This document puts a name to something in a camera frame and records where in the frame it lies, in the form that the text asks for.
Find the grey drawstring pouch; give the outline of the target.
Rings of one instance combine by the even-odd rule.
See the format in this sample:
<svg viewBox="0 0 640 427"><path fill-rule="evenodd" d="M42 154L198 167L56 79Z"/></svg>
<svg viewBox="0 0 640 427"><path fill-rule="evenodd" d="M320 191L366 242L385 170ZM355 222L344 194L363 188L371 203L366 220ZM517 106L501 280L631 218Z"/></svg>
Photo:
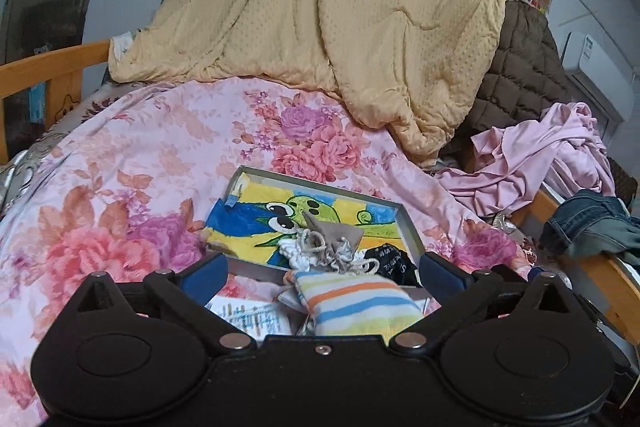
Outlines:
<svg viewBox="0 0 640 427"><path fill-rule="evenodd" d="M357 275L378 272L378 259L367 259L366 252L358 249L363 231L355 225L322 221L310 211L304 211L303 217L306 228L297 234L294 256L290 258L294 270Z"/></svg>

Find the blue denim jeans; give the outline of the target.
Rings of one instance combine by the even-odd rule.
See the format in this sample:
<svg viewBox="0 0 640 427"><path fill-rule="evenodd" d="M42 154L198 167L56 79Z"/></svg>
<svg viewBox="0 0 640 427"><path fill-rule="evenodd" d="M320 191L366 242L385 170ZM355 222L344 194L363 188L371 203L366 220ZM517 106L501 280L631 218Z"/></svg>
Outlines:
<svg viewBox="0 0 640 427"><path fill-rule="evenodd" d="M539 244L552 255L576 260L615 256L639 271L639 219L617 197L580 190L556 208Z"/></svg>

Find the wooden bed frame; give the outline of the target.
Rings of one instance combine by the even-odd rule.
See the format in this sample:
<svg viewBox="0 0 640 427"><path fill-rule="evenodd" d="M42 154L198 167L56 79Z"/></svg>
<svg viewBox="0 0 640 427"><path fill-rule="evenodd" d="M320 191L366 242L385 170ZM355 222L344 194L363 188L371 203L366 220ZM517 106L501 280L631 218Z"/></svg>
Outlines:
<svg viewBox="0 0 640 427"><path fill-rule="evenodd" d="M49 130L81 100L82 72L108 59L110 40L70 46L22 58L1 66L1 164L9 159L6 143L4 100L25 89L44 83L44 129Z"/></svg>

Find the grey shallow box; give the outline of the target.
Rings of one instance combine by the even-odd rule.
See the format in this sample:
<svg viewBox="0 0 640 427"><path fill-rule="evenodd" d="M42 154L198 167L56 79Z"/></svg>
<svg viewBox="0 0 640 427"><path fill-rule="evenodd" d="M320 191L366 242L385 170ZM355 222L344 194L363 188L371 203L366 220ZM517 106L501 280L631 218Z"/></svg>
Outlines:
<svg viewBox="0 0 640 427"><path fill-rule="evenodd" d="M289 269L356 272L375 259L420 305L431 300L416 269L421 239L398 202L241 167L210 210L202 237L247 265L262 265L276 283Z"/></svg>

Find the yellow blue cartoon towel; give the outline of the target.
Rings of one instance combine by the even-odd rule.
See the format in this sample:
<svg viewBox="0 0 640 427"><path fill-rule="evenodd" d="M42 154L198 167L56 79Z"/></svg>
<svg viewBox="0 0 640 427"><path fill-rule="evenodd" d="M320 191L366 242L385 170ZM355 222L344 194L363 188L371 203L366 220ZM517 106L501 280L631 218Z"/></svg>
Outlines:
<svg viewBox="0 0 640 427"><path fill-rule="evenodd" d="M279 184L247 172L237 174L228 193L215 202L202 236L209 244L227 246L243 260L286 268L288 260L280 254L279 242L306 227L304 211L322 221L355 225L363 231L361 249L385 243L408 249L393 206L340 195L331 187Z"/></svg>

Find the brown puffer jacket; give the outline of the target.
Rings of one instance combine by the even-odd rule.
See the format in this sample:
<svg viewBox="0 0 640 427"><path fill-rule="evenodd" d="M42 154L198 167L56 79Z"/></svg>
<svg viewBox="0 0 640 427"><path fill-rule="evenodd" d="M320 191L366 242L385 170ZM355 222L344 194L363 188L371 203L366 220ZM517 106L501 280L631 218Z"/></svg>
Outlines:
<svg viewBox="0 0 640 427"><path fill-rule="evenodd" d="M470 113L440 153L457 155L471 145L473 135L538 119L553 104L571 98L548 20L525 2L510 0L498 48Z"/></svg>

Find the black sock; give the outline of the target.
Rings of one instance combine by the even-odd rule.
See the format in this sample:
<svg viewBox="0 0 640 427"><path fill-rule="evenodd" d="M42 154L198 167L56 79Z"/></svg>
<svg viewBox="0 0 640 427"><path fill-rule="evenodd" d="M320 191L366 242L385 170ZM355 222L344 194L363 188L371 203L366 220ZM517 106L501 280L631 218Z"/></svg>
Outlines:
<svg viewBox="0 0 640 427"><path fill-rule="evenodd" d="M376 274L381 275L399 286L420 287L416 265L411 261L405 251L396 246L385 243L378 247L370 248L364 253L367 260L376 260L380 265Z"/></svg>

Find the white printed card package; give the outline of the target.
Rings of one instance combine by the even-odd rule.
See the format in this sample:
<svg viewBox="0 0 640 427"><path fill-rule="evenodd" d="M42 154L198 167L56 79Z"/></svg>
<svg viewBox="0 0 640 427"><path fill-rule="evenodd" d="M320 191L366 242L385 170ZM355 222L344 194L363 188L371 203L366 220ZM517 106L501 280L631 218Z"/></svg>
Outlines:
<svg viewBox="0 0 640 427"><path fill-rule="evenodd" d="M258 343L269 335L293 335L288 314L277 303L215 296L205 308Z"/></svg>

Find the white air conditioner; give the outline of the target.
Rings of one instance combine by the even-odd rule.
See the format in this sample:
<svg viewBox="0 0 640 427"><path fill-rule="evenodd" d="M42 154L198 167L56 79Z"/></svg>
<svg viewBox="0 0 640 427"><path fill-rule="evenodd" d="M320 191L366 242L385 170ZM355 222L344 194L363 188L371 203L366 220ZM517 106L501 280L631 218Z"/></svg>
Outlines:
<svg viewBox="0 0 640 427"><path fill-rule="evenodd" d="M580 93L606 116L628 121L634 110L630 82L590 35L572 31L562 53L565 74Z"/></svg>

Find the striped pastel sock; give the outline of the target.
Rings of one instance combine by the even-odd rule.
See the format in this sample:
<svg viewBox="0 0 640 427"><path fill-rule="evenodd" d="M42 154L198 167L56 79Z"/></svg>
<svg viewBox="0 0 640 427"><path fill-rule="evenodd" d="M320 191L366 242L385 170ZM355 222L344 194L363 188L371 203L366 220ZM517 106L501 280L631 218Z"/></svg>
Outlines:
<svg viewBox="0 0 640 427"><path fill-rule="evenodd" d="M379 275L290 271L285 280L295 288L316 336L390 340L424 317L400 286Z"/></svg>

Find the pink crumpled cloth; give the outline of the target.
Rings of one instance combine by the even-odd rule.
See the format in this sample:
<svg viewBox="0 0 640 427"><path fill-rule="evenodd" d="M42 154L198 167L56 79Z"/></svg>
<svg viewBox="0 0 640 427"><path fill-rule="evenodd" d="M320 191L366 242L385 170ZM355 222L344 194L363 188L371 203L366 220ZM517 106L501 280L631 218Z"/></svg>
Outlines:
<svg viewBox="0 0 640 427"><path fill-rule="evenodd" d="M442 169L440 185L477 216L514 213L533 202L542 184L569 198L582 190L615 194L598 121L584 102L555 103L541 119L472 138L475 170Z"/></svg>

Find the pink floral bedsheet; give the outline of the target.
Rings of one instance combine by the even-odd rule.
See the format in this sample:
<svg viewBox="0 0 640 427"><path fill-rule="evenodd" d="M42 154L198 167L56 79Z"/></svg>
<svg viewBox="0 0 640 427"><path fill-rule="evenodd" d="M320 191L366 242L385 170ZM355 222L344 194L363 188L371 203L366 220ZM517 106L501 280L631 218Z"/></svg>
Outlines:
<svg viewBox="0 0 640 427"><path fill-rule="evenodd" d="M130 92L43 159L1 223L1 421L35 426L29 365L94 271L137 281L198 260L200 233L235 170L269 170L399 202L423 245L465 271L521 247L459 204L384 130L358 127L337 101L261 79L161 83Z"/></svg>

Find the yellow quilted blanket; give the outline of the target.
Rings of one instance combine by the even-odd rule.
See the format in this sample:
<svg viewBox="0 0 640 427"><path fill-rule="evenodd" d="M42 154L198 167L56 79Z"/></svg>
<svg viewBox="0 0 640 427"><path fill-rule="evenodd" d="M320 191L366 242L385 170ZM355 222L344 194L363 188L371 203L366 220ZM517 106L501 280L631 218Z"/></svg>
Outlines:
<svg viewBox="0 0 640 427"><path fill-rule="evenodd" d="M118 82L262 77L339 98L434 164L475 100L509 0L164 0Z"/></svg>

